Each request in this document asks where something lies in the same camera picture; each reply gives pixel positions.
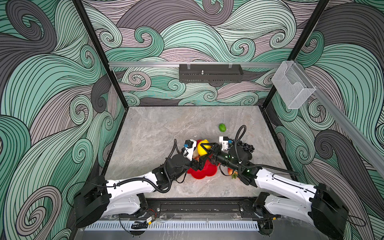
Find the yellow lemon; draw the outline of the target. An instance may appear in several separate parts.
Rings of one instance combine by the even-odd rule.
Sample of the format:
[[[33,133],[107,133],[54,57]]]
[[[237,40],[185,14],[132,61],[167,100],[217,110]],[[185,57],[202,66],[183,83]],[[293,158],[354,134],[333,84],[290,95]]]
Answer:
[[[198,145],[197,145],[197,151],[198,151],[198,155],[200,157],[208,154],[208,152],[211,150],[211,146],[209,145],[209,141],[208,140],[199,140],[198,141]]]

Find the red flower-shaped fruit bowl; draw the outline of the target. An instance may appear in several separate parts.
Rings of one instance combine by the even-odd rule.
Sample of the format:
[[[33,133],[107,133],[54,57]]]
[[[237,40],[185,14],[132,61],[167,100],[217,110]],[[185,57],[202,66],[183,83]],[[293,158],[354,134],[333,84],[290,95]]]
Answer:
[[[206,161],[204,168],[202,170],[193,170],[189,169],[187,171],[187,174],[190,174],[194,179],[201,180],[205,177],[212,177],[214,176],[218,171],[218,167],[211,164],[210,161]]]

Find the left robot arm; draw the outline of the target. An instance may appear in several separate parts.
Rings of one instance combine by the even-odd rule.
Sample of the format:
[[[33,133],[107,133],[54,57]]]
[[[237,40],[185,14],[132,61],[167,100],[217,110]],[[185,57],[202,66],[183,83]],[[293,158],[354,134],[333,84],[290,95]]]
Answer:
[[[145,193],[169,192],[174,181],[190,169],[202,170],[205,162],[176,154],[142,176],[125,180],[95,177],[74,194],[75,226],[84,228],[110,215],[142,215],[148,207]]]

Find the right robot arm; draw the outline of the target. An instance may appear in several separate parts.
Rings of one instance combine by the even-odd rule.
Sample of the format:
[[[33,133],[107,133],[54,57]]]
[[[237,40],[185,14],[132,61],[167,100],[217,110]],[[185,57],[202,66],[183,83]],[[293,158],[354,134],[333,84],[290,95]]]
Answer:
[[[228,167],[238,172],[243,184],[267,190],[258,197],[258,208],[307,222],[334,240],[343,239],[349,209],[331,187],[303,184],[274,174],[263,165],[240,162],[217,143],[200,143],[197,149],[202,161]]]

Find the pale yellow pear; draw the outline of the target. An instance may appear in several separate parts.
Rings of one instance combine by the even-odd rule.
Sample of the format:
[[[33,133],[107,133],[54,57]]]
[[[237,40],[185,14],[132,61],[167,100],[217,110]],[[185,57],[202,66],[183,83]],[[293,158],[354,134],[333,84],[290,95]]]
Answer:
[[[199,158],[200,158],[199,153],[198,153],[197,151],[195,151],[195,152],[193,153],[193,159],[197,160],[197,159],[199,159]]]

